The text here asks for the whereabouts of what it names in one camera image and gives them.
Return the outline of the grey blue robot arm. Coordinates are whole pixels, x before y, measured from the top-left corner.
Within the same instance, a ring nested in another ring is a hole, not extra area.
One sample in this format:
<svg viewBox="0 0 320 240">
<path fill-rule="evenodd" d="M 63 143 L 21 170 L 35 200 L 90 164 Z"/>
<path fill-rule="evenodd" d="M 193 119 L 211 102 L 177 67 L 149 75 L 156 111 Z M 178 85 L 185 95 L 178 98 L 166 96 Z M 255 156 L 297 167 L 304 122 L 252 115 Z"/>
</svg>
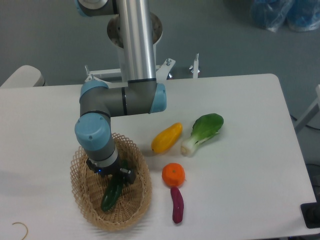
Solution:
<svg viewBox="0 0 320 240">
<path fill-rule="evenodd" d="M 119 16 L 127 79 L 125 87 L 109 88 L 100 80 L 90 80 L 81 87 L 75 135 L 93 172 L 119 176 L 132 184 L 136 175 L 123 166 L 112 137 L 111 118 L 157 113 L 167 107 L 165 86 L 156 77 L 149 4 L 146 0 L 78 0 L 75 4 L 89 17 Z"/>
</svg>

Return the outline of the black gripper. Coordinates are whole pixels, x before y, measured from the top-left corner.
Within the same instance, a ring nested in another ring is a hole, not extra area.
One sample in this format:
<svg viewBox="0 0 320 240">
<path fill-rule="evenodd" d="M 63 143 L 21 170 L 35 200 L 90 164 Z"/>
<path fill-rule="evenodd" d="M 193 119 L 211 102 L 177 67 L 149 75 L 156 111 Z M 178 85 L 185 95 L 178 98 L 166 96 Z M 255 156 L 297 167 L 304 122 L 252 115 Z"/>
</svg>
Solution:
<svg viewBox="0 0 320 240">
<path fill-rule="evenodd" d="M 108 166 L 101 166 L 101 162 L 95 162 L 91 159 L 87 159 L 86 164 L 91 171 L 101 176 L 114 175 L 119 171 L 126 186 L 132 185 L 136 180 L 135 171 L 130 168 L 120 168 L 120 164 L 117 161 Z"/>
</svg>

